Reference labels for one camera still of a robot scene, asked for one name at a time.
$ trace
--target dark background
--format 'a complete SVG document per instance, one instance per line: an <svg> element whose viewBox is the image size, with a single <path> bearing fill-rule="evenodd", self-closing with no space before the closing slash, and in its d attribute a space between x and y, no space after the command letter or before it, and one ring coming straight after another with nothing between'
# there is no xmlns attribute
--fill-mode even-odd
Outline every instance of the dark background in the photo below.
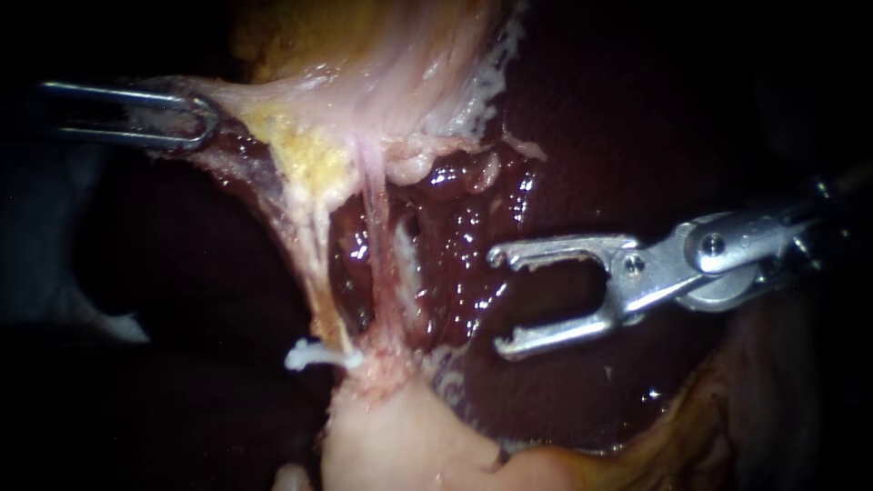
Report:
<svg viewBox="0 0 873 491"><path fill-rule="evenodd" d="M862 7L612 2L593 10L605 22L637 32L665 63L672 64L725 131L743 135L771 165L762 172L802 168L810 174L831 174L873 156L871 43ZM189 74L235 79L241 72L224 45L226 26L226 12L208 1L85 0L7 6L5 28L0 32L6 95L0 105L4 115L0 138L6 142L26 138L23 130L33 123L36 113L21 101L28 96L26 88L43 78ZM170 196L165 211L178 216L152 224L156 228L140 229L158 236L184 233L194 241L192 248L203 245L216 252L208 268L240 263L238 271L228 276L270 287L264 287L258 298L234 297L236 280L231 282L234 285L222 284L217 276L182 276L180 280L177 271L166 271L164 282L133 288L130 295L119 295L103 307L123 312L134 307L132 302L145 302L147 297L150 305L165 309L161 311L165 317L153 310L158 318L170 322L179 318L178 308L167 306L179 305L181 294L174 294L173 286L180 281L190 282L178 287L180 292L197 292L193 300L184 300L200 305L218 297L223 302L230 298L232 304L269 303L266 297L296 295L282 274L251 273L281 270L280 260L270 252L266 235L246 221L246 211L229 198L216 197L204 175L173 166L151 166L126 151L116 152L110 160L112 165L130 163L134 170L119 172L110 166L106 179L138 179L144 189L183 183L190 190L188 196L221 202L224 220L238 220L250 229L241 235L245 240L228 244L220 230L197 219L196 208L173 202L181 198L172 189L165 190ZM136 198L105 193L96 199L111 204ZM191 216L185 215L187 209L194 210ZM864 235L866 211L854 219ZM118 254L139 255L143 258L139 267L144 269L161 264L159 258L135 245ZM257 268L240 260L254 256L266 259L259 259ZM826 315L817 337L825 425L818 481L811 484L814 488L832 487L835 476L854 477L859 482L867 477L873 378L867 362L864 334L868 320L863 305L869 297L870 273L870 261L863 252L849 257L827 277L844 287L831 289L821 299ZM262 274L266 276L251 277ZM149 293L155 291L162 295ZM131 300L137 295L138 300ZM300 304L287 308L297 309L288 312L288 318L306 316L299 312ZM282 351L277 346L284 349L293 333L262 342L232 327L223 331L222 322L233 324L227 320L232 314L213 312L209 320L204 312L193 309L186 323L176 323L219 327L193 335L181 332L183 326L178 335L166 328L153 333L162 342L152 347L71 352L50 346L44 338L34 339L24 329L3 331L2 434L9 446L5 458L9 479L27 478L37 488L80 484L92 488L265 489L271 469L284 461L313 465L312 428L321 420L326 392L318 380L289 381L277 366ZM257 322L279 332L283 319ZM305 320L298 321L299 326L304 324ZM268 355L259 356L260 349ZM324 382L329 374L315 376L319 377ZM311 394L307 396L311 399L301 402L301 391ZM204 395L187 396L194 392ZM150 402L155 398L169 402ZM211 419L200 416L206 408L216 407L222 409L210 412ZM288 427L267 423L270 415L287 411L297 415ZM141 433L149 435L145 440L150 447L116 443L119 435ZM279 434L298 436L299 441L281 447L273 441ZM142 464L124 460L130 458L140 458ZM176 469L177 462L191 462L191 468ZM166 480L165 476L176 478Z"/></svg>

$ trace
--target forceps jaw tip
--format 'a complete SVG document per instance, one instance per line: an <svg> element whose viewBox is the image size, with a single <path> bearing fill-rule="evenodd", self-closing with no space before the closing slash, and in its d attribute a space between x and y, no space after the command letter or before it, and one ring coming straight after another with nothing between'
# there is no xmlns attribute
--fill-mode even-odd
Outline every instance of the forceps jaw tip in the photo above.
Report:
<svg viewBox="0 0 873 491"><path fill-rule="evenodd" d="M146 130L131 123L100 124L98 122L73 123L59 122L52 134L74 141L89 143L124 145L163 151L191 152L201 148L214 134L218 123L218 112L205 99L198 96L164 94L157 91L141 90L133 86L103 86L75 84L49 80L38 84L49 97L70 99L98 104L120 105L125 109L138 107L167 113L187 115L198 125L191 134L181 130Z"/></svg>

